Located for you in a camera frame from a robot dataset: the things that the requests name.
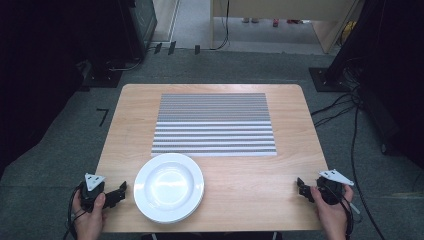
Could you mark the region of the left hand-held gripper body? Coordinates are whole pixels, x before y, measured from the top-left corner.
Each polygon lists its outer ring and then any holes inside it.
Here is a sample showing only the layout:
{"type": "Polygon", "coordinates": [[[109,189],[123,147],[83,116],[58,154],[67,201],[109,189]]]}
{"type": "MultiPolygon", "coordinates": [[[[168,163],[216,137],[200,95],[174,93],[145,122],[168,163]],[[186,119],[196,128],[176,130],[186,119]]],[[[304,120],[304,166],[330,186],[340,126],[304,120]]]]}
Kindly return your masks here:
{"type": "Polygon", "coordinates": [[[84,211],[93,211],[97,197],[104,191],[104,180],[104,176],[85,174],[85,181],[80,191],[80,204],[84,211]]]}

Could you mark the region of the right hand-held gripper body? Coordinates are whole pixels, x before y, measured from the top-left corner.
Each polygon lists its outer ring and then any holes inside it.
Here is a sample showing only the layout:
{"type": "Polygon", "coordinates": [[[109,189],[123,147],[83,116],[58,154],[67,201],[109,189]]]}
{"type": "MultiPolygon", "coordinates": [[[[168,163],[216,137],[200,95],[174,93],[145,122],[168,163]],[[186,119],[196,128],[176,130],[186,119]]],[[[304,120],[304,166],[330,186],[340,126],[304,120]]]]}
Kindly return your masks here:
{"type": "Polygon", "coordinates": [[[344,185],[354,186],[354,182],[335,169],[319,173],[317,187],[329,205],[338,204],[342,200],[344,185]]]}

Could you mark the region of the white plate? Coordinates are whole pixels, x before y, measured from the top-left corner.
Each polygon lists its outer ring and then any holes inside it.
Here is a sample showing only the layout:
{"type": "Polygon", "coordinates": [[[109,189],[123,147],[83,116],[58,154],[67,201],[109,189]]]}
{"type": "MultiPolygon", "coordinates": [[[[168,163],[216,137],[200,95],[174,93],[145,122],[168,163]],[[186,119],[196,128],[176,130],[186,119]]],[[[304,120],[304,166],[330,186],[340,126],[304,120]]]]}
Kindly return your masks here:
{"type": "Polygon", "coordinates": [[[189,217],[205,191],[203,173],[190,157],[166,153],[153,157],[140,169],[134,182],[134,200],[149,220],[172,224],[189,217]]]}

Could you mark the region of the person's right hand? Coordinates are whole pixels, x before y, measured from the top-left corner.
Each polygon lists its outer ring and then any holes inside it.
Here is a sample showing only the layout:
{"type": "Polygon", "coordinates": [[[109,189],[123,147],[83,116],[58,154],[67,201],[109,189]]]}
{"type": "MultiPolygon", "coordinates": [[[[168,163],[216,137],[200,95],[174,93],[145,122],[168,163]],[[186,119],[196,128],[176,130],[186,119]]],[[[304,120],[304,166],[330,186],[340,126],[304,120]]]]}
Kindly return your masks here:
{"type": "Polygon", "coordinates": [[[310,191],[327,240],[346,240],[348,219],[342,205],[328,205],[316,187],[312,187],[310,191]]]}

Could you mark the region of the person's left hand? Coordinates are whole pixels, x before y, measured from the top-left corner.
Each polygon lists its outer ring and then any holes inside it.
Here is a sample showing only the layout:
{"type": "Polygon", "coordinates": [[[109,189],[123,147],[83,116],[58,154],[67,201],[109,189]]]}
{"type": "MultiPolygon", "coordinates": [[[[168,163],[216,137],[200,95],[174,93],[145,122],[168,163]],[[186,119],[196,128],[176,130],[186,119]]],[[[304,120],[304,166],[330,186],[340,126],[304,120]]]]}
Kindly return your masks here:
{"type": "Polygon", "coordinates": [[[76,215],[74,228],[77,240],[98,240],[106,219],[103,213],[105,200],[105,194],[100,193],[95,199],[92,212],[85,213],[81,208],[80,191],[76,191],[72,203],[72,212],[76,215]]]}

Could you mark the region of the grey white striped placemat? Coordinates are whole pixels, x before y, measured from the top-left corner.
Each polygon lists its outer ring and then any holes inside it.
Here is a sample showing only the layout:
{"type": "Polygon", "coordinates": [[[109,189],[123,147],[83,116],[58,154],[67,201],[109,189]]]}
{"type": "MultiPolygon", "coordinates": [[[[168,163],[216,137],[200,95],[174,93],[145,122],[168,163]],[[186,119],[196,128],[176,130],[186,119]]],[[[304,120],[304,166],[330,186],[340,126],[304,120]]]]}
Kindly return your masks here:
{"type": "Polygon", "coordinates": [[[151,154],[275,156],[277,147],[264,93],[161,96],[151,154]]]}

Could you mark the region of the dark cabinet with glass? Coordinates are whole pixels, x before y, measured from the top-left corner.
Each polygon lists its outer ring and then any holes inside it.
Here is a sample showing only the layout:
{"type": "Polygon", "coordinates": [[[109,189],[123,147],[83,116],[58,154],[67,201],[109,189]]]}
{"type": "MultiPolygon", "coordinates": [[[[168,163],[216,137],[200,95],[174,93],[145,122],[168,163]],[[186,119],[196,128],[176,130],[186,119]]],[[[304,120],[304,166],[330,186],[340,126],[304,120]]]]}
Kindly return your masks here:
{"type": "Polygon", "coordinates": [[[129,58],[143,59],[157,25],[153,0],[118,0],[118,3],[129,58]]]}

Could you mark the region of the light wooden desk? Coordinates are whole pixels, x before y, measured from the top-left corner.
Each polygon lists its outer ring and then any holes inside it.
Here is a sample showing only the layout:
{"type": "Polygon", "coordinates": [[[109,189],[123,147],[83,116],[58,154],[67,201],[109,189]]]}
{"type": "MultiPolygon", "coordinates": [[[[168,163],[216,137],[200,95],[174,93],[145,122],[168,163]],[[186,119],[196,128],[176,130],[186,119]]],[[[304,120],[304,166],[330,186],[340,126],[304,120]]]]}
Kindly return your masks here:
{"type": "Polygon", "coordinates": [[[210,0],[210,46],[214,19],[257,17],[310,20],[324,53],[329,53],[349,21],[357,20],[365,0],[210,0]]]}

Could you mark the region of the black stand base plate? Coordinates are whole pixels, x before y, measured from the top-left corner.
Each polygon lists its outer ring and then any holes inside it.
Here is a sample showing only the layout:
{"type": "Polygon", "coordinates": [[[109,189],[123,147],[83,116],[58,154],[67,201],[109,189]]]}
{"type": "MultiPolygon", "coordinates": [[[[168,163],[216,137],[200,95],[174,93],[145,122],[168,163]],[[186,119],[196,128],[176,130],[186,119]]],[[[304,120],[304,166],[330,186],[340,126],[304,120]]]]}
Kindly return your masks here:
{"type": "Polygon", "coordinates": [[[121,71],[100,71],[91,67],[82,86],[87,88],[116,88],[122,76],[121,71]]]}
{"type": "Polygon", "coordinates": [[[334,73],[329,68],[309,68],[309,73],[317,92],[349,92],[342,74],[334,73]]]}

